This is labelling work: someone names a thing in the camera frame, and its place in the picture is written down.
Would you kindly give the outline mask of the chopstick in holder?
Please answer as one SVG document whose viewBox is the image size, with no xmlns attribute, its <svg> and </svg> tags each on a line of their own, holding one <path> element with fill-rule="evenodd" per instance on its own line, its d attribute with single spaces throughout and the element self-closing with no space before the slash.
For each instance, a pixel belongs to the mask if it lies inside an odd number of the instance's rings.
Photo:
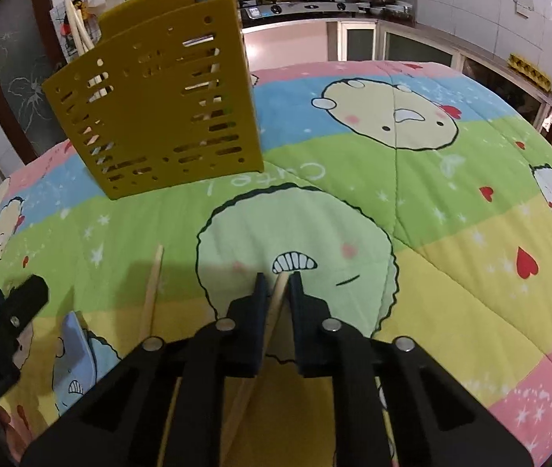
<svg viewBox="0 0 552 467">
<path fill-rule="evenodd" d="M 86 49 L 84 48 L 84 45 L 81 39 L 80 29 L 77 26 L 76 10 L 72 5 L 71 0 L 64 0 L 64 3 L 65 3 L 66 15 L 69 22 L 69 28 L 73 38 L 73 43 L 76 46 L 76 52 L 79 56 L 83 56 L 86 52 Z"/>
</svg>

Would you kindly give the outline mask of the dark wooden glass door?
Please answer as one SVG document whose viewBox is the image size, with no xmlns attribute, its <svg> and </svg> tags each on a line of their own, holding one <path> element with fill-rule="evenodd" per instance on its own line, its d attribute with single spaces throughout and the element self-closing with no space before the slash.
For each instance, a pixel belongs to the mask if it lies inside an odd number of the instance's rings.
<svg viewBox="0 0 552 467">
<path fill-rule="evenodd" d="M 51 0 L 0 0 L 0 126 L 25 163 L 66 139 L 43 83 L 66 65 Z"/>
</svg>

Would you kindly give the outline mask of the wall power socket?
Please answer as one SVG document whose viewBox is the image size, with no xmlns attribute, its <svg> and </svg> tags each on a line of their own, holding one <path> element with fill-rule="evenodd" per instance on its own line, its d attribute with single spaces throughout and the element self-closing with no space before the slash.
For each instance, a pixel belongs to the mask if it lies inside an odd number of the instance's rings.
<svg viewBox="0 0 552 467">
<path fill-rule="evenodd" d="M 513 0 L 515 3 L 515 13 L 519 16 L 528 19 L 534 13 L 533 0 Z"/>
</svg>

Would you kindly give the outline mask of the yellow perforated utensil holder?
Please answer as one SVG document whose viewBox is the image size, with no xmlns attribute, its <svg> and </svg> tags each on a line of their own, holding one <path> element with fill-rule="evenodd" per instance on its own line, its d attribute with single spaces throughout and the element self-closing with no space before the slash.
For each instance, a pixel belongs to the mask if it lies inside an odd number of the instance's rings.
<svg viewBox="0 0 552 467">
<path fill-rule="evenodd" d="M 128 0 L 43 84 L 111 199 L 263 168 L 237 0 Z"/>
</svg>

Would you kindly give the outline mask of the yellow egg tray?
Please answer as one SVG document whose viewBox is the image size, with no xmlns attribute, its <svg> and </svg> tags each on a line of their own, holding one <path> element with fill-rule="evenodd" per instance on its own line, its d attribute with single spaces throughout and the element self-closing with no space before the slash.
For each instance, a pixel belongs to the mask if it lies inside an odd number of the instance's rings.
<svg viewBox="0 0 552 467">
<path fill-rule="evenodd" d="M 542 91 L 549 93 L 552 90 L 552 80 L 532 64 L 531 61 L 519 55 L 510 54 L 507 59 L 507 65 L 509 68 L 534 83 L 534 85 L 538 86 Z"/>
</svg>

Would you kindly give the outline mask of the gas stove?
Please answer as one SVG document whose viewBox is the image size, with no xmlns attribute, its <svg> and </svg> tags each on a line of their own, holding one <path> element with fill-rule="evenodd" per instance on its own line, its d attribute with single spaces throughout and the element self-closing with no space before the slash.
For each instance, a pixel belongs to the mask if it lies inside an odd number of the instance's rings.
<svg viewBox="0 0 552 467">
<path fill-rule="evenodd" d="M 274 2 L 240 9 L 245 28 L 295 20 L 359 17 L 364 13 L 355 3 L 347 2 Z"/>
</svg>

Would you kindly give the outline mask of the colourful cartoon quilt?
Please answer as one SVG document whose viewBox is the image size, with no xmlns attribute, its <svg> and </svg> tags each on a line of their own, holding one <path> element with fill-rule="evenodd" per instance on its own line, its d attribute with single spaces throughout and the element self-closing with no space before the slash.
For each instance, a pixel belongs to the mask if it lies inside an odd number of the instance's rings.
<svg viewBox="0 0 552 467">
<path fill-rule="evenodd" d="M 324 62 L 254 76 L 263 168 L 109 198 L 70 142 L 0 200 L 0 290 L 49 300 L 0 400 L 13 454 L 151 334 L 190 339 L 299 273 L 334 316 L 409 336 L 527 449 L 552 457 L 552 147 L 514 109 L 436 63 Z"/>
</svg>

